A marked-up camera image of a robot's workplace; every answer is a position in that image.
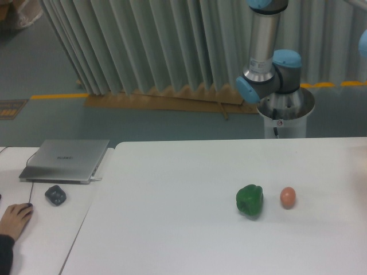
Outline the person's bare hand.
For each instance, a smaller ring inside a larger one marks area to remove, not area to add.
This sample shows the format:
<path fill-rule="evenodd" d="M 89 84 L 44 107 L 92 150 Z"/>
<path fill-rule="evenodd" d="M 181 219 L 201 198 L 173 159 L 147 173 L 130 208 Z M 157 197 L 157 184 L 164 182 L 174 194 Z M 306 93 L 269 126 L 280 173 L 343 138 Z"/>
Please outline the person's bare hand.
<path fill-rule="evenodd" d="M 8 235 L 17 241 L 22 234 L 25 223 L 23 217 L 26 214 L 28 203 L 14 204 L 7 207 L 1 218 L 1 234 Z"/>

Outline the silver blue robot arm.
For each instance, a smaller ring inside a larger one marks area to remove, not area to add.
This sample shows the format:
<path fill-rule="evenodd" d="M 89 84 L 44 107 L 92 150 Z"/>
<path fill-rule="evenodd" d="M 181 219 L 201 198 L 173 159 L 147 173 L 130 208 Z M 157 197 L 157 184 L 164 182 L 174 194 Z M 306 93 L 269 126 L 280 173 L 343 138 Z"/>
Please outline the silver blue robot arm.
<path fill-rule="evenodd" d="M 249 56 L 237 89 L 249 103 L 301 82 L 366 81 L 365 1 L 248 1 Z"/>

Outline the dark sleeved forearm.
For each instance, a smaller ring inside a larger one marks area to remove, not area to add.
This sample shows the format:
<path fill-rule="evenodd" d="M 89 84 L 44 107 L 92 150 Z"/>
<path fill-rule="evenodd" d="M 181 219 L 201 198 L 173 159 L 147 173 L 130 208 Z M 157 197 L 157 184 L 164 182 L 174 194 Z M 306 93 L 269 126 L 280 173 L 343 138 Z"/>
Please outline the dark sleeved forearm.
<path fill-rule="evenodd" d="M 9 275 L 11 268 L 13 266 L 13 247 L 15 240 L 8 236 L 1 234 L 1 244 L 0 244 L 0 268 L 1 275 Z"/>

